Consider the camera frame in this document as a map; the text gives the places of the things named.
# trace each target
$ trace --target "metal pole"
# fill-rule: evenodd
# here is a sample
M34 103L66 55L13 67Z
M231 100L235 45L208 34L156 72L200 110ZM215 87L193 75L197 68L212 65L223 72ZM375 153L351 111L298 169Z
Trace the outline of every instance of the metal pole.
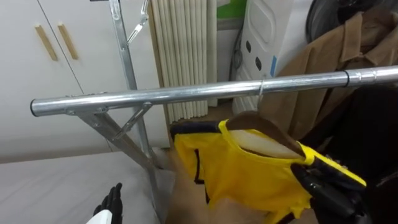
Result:
M111 14L113 19L113 25L116 33L116 37L118 39L119 44L119 52L120 57L122 59L123 64L123 72L126 76L127 83L130 90L137 89L136 77L134 74L134 69L131 61L131 55L129 50L129 44L126 37L126 30L124 28L124 22L122 17L122 9L120 6L119 0L109 0L109 5L111 7ZM144 2L142 7L142 11L147 8L148 2ZM134 125L134 129L137 130L139 136L139 143L141 149L144 151L145 155L151 158L156 165L157 163L156 155L152 151L152 148L149 146L149 140L147 136L147 131L145 127L144 118L140 118L137 120L137 124Z
M79 112L95 113L97 111L139 106L147 102L153 105L161 105L209 98L258 95L261 85L263 85L262 93L266 94L278 91L311 90L392 82L398 82L398 66L273 78L264 81L224 82L33 100L30 107L34 116Z
M107 113L78 114L79 118L104 136L108 141L127 154L132 160L143 167L149 176L149 183L152 191L152 202L157 218L159 218L160 200L157 188L155 166L152 161L134 144L128 135L115 139L115 135L121 131L120 126Z

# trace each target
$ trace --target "yellow garment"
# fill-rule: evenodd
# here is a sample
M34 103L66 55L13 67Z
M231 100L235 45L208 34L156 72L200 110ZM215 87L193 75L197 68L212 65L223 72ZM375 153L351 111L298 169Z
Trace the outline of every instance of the yellow garment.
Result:
M277 223L290 212L298 218L304 208L310 208L311 195L295 179L290 170L292 163L311 165L317 157L366 185L358 176L307 146L301 145L305 159L276 159L242 150L226 129L226 121L219 123L218 133L206 132L206 128L197 132L175 129L171 130L175 148L188 173L196 180L204 180L210 206L229 197L250 208L271 212L266 223Z

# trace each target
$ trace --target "white cabinet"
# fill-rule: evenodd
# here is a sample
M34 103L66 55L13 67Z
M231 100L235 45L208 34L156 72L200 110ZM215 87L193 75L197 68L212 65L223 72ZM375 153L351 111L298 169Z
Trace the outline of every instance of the white cabinet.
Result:
M83 93L38 2L2 0L0 21L0 162L109 152L108 143L76 117L30 113L33 98Z
M85 93L128 89L108 1L39 0L39 3ZM140 21L142 3L143 0L121 1L128 35ZM72 58L67 48L58 28L60 24L68 32L77 59ZM159 78L149 26L145 26L130 44L130 52L138 89L158 88ZM132 109L110 111L110 115L122 126L132 116ZM163 106L152 107L144 119L150 144L169 147ZM137 140L138 135L133 132L131 137Z
M122 1L127 33L139 22L141 5ZM29 109L33 98L127 90L109 2L3 0L0 19L0 162L115 149L77 117L35 118ZM158 88L148 26L130 51L138 88ZM132 109L110 114L123 125ZM154 106L144 119L151 145L169 146L163 107Z

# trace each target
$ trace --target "gray bedsheet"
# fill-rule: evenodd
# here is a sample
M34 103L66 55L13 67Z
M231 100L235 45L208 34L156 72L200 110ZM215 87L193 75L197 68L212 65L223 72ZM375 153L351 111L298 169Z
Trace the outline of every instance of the gray bedsheet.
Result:
M161 220L174 180L173 172L157 171ZM86 223L118 182L123 223L159 223L147 174L122 152L0 164L0 223Z

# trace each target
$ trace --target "metal rod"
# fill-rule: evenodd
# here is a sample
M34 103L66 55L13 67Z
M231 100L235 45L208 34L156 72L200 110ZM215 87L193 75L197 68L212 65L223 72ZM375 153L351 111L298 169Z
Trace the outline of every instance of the metal rod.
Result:
M123 64L123 72L124 75L126 76L129 89L136 90L137 89L136 77L131 61L129 45L126 38L126 30L124 28L120 2L119 0L109 0L109 5L111 7L114 29L116 37L118 39L119 52ZM145 10L146 8L147 8L147 3L144 3L142 11ZM146 156L151 158L158 165L156 155L152 151L152 148L149 146L149 140L147 136L144 119L143 118L138 119L137 125L135 125L134 128L138 132L139 135L138 140L141 149L144 151Z
M132 160L143 167L149 176L149 183L152 190L152 201L156 214L160 210L160 198L157 188L155 166L152 161L134 144L131 138L125 134L119 139L113 137L120 132L120 126L107 113L100 114L79 114L79 118L86 124L95 129L104 136L109 142L118 147L122 152L128 155Z
M133 32L130 34L129 38L127 39L127 42L130 44L134 38L137 37L138 33L142 30L146 22L148 21L149 15L148 15L148 5L149 5L149 0L144 0L144 3L142 4L141 8L141 18L140 22L136 26L136 28L133 30Z
M299 75L264 81L224 82L176 88L33 100L31 110L35 116L68 114L68 112L95 113L100 108L106 108L107 110L128 108L142 105L145 102L152 103L153 105L161 105L165 103L206 100L209 98L258 95L261 84L263 85L263 94L266 94L278 91L298 91L392 82L398 82L398 66Z
M137 121L141 119L143 115L147 111L149 111L151 107L152 107L151 103L144 103L143 106L131 116L131 118L127 121L127 123L122 127L120 132L115 137L113 137L113 139L119 139L127 132L129 132L131 128L137 123Z

